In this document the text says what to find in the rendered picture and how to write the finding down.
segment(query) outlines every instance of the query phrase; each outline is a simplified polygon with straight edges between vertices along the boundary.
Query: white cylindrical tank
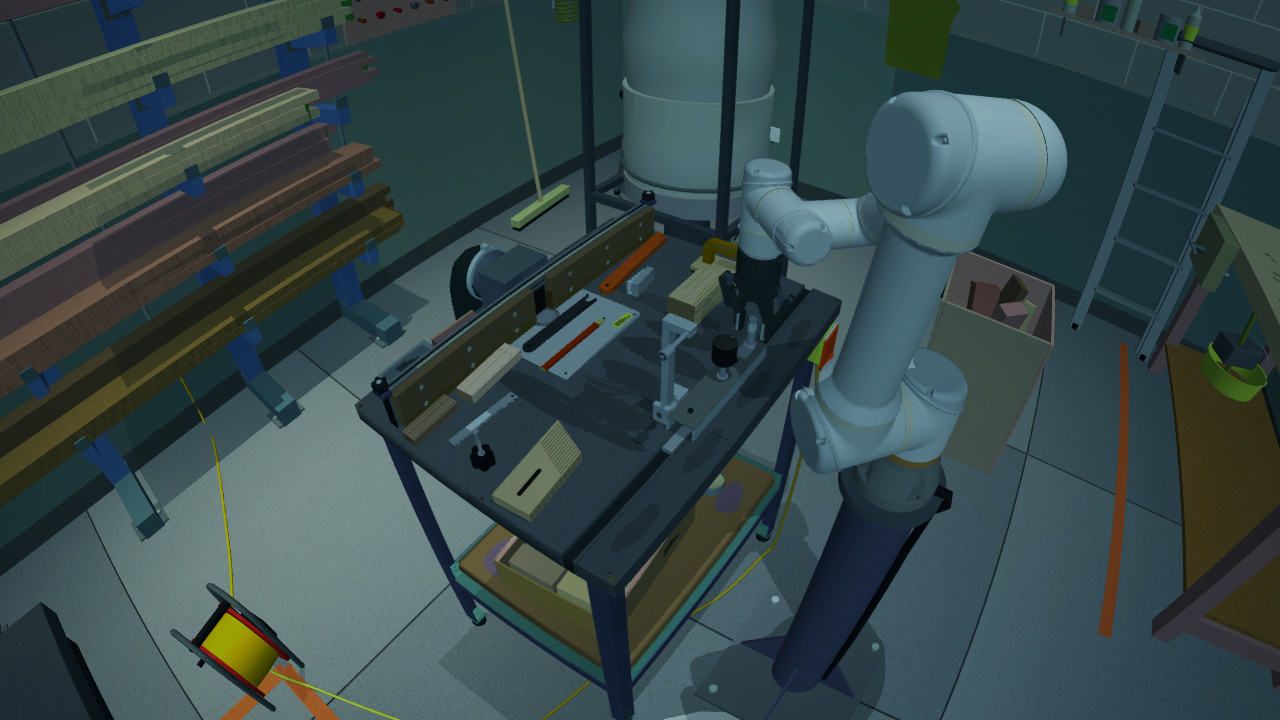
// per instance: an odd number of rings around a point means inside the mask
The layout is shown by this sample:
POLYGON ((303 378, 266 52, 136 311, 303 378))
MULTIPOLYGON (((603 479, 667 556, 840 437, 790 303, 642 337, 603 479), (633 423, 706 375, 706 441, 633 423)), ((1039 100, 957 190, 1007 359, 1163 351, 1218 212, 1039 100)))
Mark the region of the white cylindrical tank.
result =
MULTIPOLYGON (((630 0, 622 31, 623 192, 652 190, 658 209, 716 217, 724 0, 630 0)), ((769 156, 777 28, 773 0, 742 0, 730 217, 740 214, 742 168, 769 156)))

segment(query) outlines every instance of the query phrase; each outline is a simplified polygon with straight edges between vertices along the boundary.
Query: lower shelf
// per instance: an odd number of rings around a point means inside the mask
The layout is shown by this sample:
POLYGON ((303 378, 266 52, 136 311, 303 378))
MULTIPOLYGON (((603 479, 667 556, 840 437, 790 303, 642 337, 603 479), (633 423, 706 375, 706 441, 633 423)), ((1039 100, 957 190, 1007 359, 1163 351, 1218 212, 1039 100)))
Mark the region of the lower shelf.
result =
MULTIPOLYGON (((694 505, 694 523, 676 546, 662 574, 627 619, 632 682, 640 678, 681 623, 696 607, 721 571, 750 537, 760 514, 781 491, 781 478, 767 468, 735 457, 724 466, 724 489, 694 505)), ((512 533, 493 525, 453 564, 454 578, 493 614, 534 642, 603 683, 595 632, 538 605, 507 587, 493 555, 512 533)))

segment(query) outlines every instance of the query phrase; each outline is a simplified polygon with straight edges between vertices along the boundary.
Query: broom handle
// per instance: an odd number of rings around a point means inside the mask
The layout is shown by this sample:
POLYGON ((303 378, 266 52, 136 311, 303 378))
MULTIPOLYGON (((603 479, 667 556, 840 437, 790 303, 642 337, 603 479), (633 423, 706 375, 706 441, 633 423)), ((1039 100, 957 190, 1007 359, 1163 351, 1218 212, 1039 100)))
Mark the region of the broom handle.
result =
POLYGON ((525 137, 529 138, 529 161, 534 165, 534 187, 538 200, 543 199, 543 182, 538 179, 538 158, 534 158, 534 132, 529 129, 529 108, 525 106, 525 83, 520 79, 520 56, 516 55, 516 28, 511 24, 511 0, 502 0, 507 9, 507 33, 511 35, 511 60, 516 63, 516 88, 520 90, 520 111, 525 115, 525 137))

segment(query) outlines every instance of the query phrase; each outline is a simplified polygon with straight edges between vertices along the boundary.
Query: ladder rung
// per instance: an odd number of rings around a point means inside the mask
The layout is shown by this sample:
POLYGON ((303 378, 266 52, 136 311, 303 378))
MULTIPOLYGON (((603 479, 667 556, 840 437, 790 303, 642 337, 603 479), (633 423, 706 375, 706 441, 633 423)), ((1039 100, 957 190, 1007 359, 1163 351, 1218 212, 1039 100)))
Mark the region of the ladder rung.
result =
POLYGON ((1134 190, 1140 190, 1140 191, 1146 192, 1147 195, 1156 196, 1156 197, 1158 197, 1158 199, 1161 199, 1161 200, 1164 200, 1166 202, 1172 202, 1174 205, 1178 205, 1183 210, 1190 210, 1192 213, 1196 213, 1197 215, 1202 215, 1202 217, 1207 217, 1208 215, 1208 213, 1206 213, 1204 210, 1201 210, 1199 208, 1192 208, 1190 205, 1183 202, 1181 200, 1178 200, 1175 197, 1170 197, 1170 196, 1165 195, 1164 192, 1158 192, 1158 191, 1151 190, 1149 187, 1147 187, 1144 184, 1133 183, 1133 187, 1134 187, 1134 190))
POLYGON ((1164 135, 1166 137, 1171 137, 1174 140, 1180 140, 1180 141, 1185 142, 1187 145, 1190 145, 1192 147, 1198 147, 1198 149, 1203 150, 1204 152, 1211 152, 1213 155, 1217 155, 1219 158, 1226 158, 1225 152, 1220 152, 1217 150, 1213 150, 1212 147, 1210 147, 1207 145, 1201 145, 1199 142, 1192 142, 1190 140, 1187 140, 1185 137, 1183 137, 1180 135, 1174 135, 1174 133, 1171 133, 1171 132, 1169 132, 1166 129, 1161 129, 1161 128, 1155 128, 1155 129, 1160 135, 1164 135))
POLYGON ((1138 245, 1135 242, 1130 242, 1130 241, 1128 241, 1128 240, 1125 240, 1125 238, 1123 238, 1120 236, 1116 236, 1116 242, 1119 242, 1120 245, 1128 247, 1129 250, 1133 250, 1134 252, 1142 252, 1143 255, 1146 255, 1147 258, 1151 258, 1152 260, 1158 260, 1158 261, 1169 265, 1170 268, 1176 268, 1178 266, 1178 260, 1170 260, 1169 258, 1165 258, 1164 255, 1161 255, 1160 252, 1156 252, 1155 250, 1147 250, 1146 247, 1143 247, 1143 246, 1140 246, 1140 245, 1138 245))
POLYGON ((1101 295, 1102 297, 1106 297, 1107 300, 1114 300, 1115 302, 1119 302, 1120 305, 1124 305, 1125 307, 1128 307, 1128 309, 1130 309, 1130 310, 1133 310, 1135 313, 1142 313, 1143 315, 1146 315, 1148 318, 1155 318, 1156 316, 1156 311, 1155 310, 1152 310, 1149 307, 1143 307, 1142 305, 1138 305, 1137 302, 1134 302, 1133 300, 1129 300, 1128 297, 1120 297, 1119 295, 1111 292, 1110 290, 1100 287, 1100 288, 1096 288, 1093 292, 1097 293, 1097 295, 1101 295))

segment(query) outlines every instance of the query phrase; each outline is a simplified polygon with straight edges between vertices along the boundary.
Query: purple object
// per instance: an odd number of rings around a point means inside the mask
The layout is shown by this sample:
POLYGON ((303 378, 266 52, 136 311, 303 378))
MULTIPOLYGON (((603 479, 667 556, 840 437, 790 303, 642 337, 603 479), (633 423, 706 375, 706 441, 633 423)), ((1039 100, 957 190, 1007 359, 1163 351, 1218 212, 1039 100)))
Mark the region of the purple object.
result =
POLYGON ((489 550, 489 555, 484 556, 484 569, 489 570, 489 577, 498 577, 498 555, 502 553, 502 548, 507 547, 508 542, 511 542, 511 538, 502 538, 489 550))
POLYGON ((735 480, 724 486, 724 489, 716 496, 717 512, 732 512, 742 505, 742 483, 735 480))

